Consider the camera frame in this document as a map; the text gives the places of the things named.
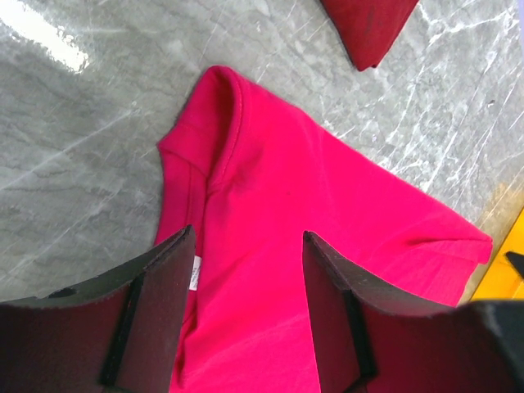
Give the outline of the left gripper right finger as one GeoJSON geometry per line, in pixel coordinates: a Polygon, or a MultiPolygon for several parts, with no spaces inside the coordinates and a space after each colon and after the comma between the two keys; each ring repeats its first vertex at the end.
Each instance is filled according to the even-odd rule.
{"type": "Polygon", "coordinates": [[[321,391],[522,391],[521,301],[454,308],[425,300],[312,232],[302,259],[321,391]]]}

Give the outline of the folded dark red t shirt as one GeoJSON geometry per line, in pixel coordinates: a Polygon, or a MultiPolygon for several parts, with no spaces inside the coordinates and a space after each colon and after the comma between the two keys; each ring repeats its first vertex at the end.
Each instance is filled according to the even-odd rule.
{"type": "Polygon", "coordinates": [[[417,0],[321,1],[359,71],[380,64],[417,3],[417,0]]]}

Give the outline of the yellow plastic tray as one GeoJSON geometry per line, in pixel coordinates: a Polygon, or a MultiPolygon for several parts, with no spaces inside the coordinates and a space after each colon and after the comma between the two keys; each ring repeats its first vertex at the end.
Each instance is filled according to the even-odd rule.
{"type": "Polygon", "coordinates": [[[523,300],[523,272],[519,272],[507,253],[523,255],[523,210],[496,252],[472,300],[523,300]]]}

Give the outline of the pink t shirt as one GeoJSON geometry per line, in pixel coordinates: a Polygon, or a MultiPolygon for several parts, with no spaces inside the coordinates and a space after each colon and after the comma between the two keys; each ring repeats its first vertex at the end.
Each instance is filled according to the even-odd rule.
{"type": "Polygon", "coordinates": [[[306,231],[444,305],[490,258],[490,236],[226,66],[202,75],[158,149],[156,239],[196,233],[172,392],[319,391],[306,231]]]}

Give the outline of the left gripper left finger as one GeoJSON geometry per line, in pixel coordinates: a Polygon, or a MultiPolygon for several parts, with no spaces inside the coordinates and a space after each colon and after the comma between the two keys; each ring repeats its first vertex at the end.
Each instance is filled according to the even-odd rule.
{"type": "Polygon", "coordinates": [[[195,240],[186,227],[95,278],[2,302],[2,391],[166,392],[195,240]]]}

